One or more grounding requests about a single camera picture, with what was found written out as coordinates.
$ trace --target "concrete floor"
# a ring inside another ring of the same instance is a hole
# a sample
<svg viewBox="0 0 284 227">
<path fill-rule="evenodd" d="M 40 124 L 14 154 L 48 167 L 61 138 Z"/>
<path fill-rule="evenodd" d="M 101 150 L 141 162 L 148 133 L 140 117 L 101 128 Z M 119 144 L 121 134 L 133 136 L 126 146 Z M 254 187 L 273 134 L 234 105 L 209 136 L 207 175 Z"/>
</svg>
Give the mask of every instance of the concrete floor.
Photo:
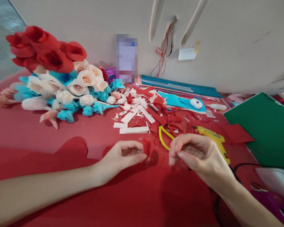
<svg viewBox="0 0 284 227">
<path fill-rule="evenodd" d="M 24 22 L 10 2 L 0 0 L 0 80 L 22 69 L 12 62 L 15 56 L 10 52 L 5 37 L 14 32 L 22 32 L 24 29 Z"/>
</svg>

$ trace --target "flower bouquet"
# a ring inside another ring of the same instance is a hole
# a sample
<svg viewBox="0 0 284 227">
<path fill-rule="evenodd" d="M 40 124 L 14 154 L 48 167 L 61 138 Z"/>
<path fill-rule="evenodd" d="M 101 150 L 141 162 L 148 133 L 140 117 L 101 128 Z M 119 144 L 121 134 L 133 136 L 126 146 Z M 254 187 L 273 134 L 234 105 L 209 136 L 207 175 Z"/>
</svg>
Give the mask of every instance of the flower bouquet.
<svg viewBox="0 0 284 227">
<path fill-rule="evenodd" d="M 56 118 L 73 123 L 79 109 L 91 116 L 118 106 L 113 104 L 118 90 L 125 91 L 123 83 L 113 82 L 112 70 L 89 64 L 79 43 L 58 41 L 37 26 L 27 26 L 6 40 L 16 55 L 12 61 L 32 74 L 2 90 L 0 107 L 21 103 L 25 110 L 46 110 L 40 122 L 49 120 L 58 129 Z"/>
</svg>

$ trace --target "forearm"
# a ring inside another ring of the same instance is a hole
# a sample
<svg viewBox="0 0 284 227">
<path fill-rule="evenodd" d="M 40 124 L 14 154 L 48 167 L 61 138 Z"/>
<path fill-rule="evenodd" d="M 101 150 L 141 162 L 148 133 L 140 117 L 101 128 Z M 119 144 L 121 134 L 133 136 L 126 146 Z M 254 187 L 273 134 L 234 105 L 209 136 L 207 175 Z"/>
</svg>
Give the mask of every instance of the forearm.
<svg viewBox="0 0 284 227">
<path fill-rule="evenodd" d="M 0 181 L 0 226 L 99 186 L 93 166 Z"/>
<path fill-rule="evenodd" d="M 259 203 L 240 183 L 231 186 L 231 192 L 219 193 L 242 226 L 279 227 L 283 224 Z"/>
</svg>

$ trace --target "yellow glue gun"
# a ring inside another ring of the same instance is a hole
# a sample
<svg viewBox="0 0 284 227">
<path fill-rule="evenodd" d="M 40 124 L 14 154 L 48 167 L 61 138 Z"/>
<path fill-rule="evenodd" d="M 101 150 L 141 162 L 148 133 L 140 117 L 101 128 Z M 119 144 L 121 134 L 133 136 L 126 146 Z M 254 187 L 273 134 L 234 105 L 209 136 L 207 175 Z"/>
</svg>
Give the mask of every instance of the yellow glue gun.
<svg viewBox="0 0 284 227">
<path fill-rule="evenodd" d="M 204 127 L 201 127 L 201 126 L 194 126 L 193 127 L 196 129 L 196 131 L 198 133 L 200 133 L 201 135 L 203 136 L 208 136 L 210 137 L 218 146 L 221 154 L 223 155 L 225 161 L 227 162 L 228 165 L 230 165 L 230 159 L 228 158 L 227 154 L 226 154 L 226 151 L 222 145 L 222 143 L 225 142 L 224 140 L 224 137 L 221 136 L 220 134 L 216 134 L 215 132 L 207 129 L 207 128 L 204 128 Z"/>
</svg>

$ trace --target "white wall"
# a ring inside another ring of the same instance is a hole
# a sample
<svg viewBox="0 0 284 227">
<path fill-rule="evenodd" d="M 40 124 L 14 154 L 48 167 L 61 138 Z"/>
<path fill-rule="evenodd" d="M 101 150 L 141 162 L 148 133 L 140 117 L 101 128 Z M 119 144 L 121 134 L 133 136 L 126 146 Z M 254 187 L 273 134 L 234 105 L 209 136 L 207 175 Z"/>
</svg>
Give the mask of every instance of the white wall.
<svg viewBox="0 0 284 227">
<path fill-rule="evenodd" d="M 181 39 L 197 0 L 165 0 L 152 42 L 149 41 L 152 0 L 11 0 L 11 3 L 27 25 L 40 26 L 59 40 L 79 42 L 90 63 L 111 64 L 115 57 L 113 34 L 132 34 L 139 44 L 138 73 L 145 75 L 150 75 L 157 64 L 159 56 L 155 49 L 161 46 L 168 21 L 177 15 L 174 50 L 166 60 L 161 78 L 213 86 L 221 92 L 276 93 L 284 87 L 284 81 L 267 86 L 284 75 L 284 0 L 209 0 L 185 45 L 193 47 L 200 40 L 197 57 L 180 62 Z"/>
</svg>

